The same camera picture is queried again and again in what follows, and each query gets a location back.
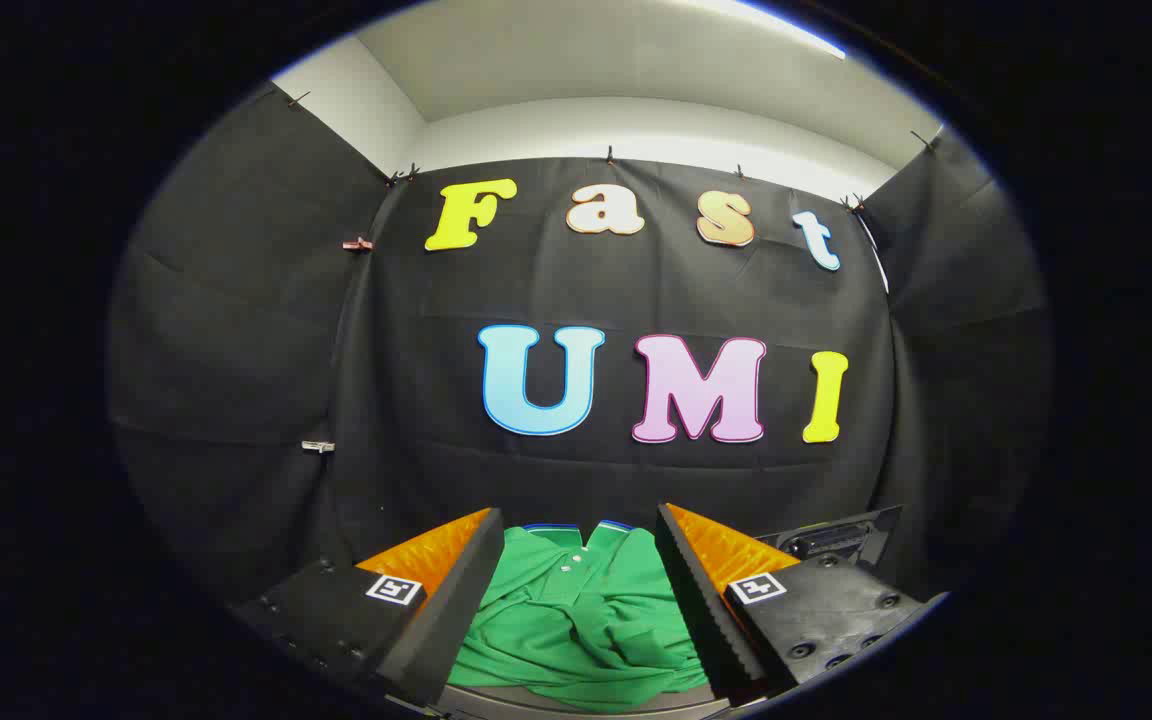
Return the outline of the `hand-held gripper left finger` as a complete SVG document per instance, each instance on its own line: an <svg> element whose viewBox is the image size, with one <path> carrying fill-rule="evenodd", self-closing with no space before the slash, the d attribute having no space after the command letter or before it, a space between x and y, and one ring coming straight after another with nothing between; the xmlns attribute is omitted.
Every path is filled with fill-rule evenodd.
<svg viewBox="0 0 1152 720"><path fill-rule="evenodd" d="M321 558L230 611L339 687L429 708L444 694L503 548L502 511L488 507L357 564Z"/></svg>

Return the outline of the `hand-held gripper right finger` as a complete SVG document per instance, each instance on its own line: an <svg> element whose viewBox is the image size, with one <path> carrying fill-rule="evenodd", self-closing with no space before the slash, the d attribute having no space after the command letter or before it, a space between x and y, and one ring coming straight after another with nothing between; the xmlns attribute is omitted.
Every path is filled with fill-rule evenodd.
<svg viewBox="0 0 1152 720"><path fill-rule="evenodd" d="M655 544L710 688L732 703L838 676L938 606L878 574L900 507L751 537L673 503Z"/></svg>

